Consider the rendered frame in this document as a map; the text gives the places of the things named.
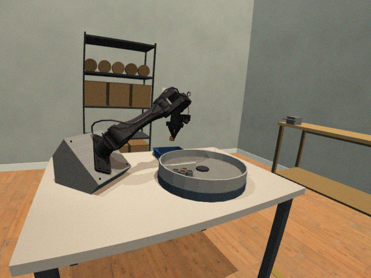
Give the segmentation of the grey round turntable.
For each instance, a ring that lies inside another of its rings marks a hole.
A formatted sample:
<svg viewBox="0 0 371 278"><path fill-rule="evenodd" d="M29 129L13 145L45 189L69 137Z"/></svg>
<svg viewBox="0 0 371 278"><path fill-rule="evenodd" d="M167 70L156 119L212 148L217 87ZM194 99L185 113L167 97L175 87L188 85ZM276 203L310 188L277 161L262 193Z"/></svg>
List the grey round turntable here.
<svg viewBox="0 0 371 278"><path fill-rule="evenodd" d="M171 171L181 170L182 167L192 170L193 176ZM169 193L183 199L225 202L243 194L247 173L246 164L233 156L206 150L182 149L167 152L159 158L158 183Z"/></svg>

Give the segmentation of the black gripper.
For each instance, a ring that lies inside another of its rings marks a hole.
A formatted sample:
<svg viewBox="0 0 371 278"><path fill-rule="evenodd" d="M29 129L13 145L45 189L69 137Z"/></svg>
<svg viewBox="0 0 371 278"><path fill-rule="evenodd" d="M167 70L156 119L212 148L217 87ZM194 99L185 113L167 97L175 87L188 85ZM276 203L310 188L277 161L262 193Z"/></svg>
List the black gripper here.
<svg viewBox="0 0 371 278"><path fill-rule="evenodd" d="M168 129L171 133L171 136L175 138L181 128L183 128L183 123L178 123L180 114L171 114L170 122L166 122L166 125L168 126ZM175 124L178 123L178 124Z"/></svg>

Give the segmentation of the blue open tray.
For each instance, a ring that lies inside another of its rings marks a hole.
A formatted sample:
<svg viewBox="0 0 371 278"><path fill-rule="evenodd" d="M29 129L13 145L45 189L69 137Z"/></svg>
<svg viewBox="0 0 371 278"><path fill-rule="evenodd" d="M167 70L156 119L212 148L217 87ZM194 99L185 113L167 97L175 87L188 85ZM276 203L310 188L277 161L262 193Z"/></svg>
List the blue open tray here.
<svg viewBox="0 0 371 278"><path fill-rule="evenodd" d="M154 156L158 159L167 152L182 150L183 148L181 147L153 147L153 149L154 149Z"/></svg>

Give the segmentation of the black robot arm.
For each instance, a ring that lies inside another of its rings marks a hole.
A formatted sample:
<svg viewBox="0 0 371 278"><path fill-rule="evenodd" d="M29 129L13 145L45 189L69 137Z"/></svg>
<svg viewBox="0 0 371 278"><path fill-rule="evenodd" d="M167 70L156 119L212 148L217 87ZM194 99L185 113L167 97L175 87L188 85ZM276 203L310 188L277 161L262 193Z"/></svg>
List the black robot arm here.
<svg viewBox="0 0 371 278"><path fill-rule="evenodd" d="M168 100L173 103L169 104ZM157 98L158 99L158 98ZM155 106L152 113L150 113L157 101L153 102L153 106L137 116L136 118L127 121L135 122L134 124L119 123L118 125L112 125L109 127L107 132L102 136L97 134L93 135L93 154L94 154L94 169L95 171L110 174L110 154L123 147L140 129L148 125L149 123L160 119L167 118L171 114L180 114L186 109L191 101L188 97L184 97L178 94L175 89L169 89L161 95L157 106ZM184 100L185 101L184 101ZM176 101L177 100L177 101ZM150 114L149 114L150 113ZM149 115L148 115L149 114ZM188 124L191 115L180 114L178 123ZM103 141L102 141L103 140Z"/></svg>

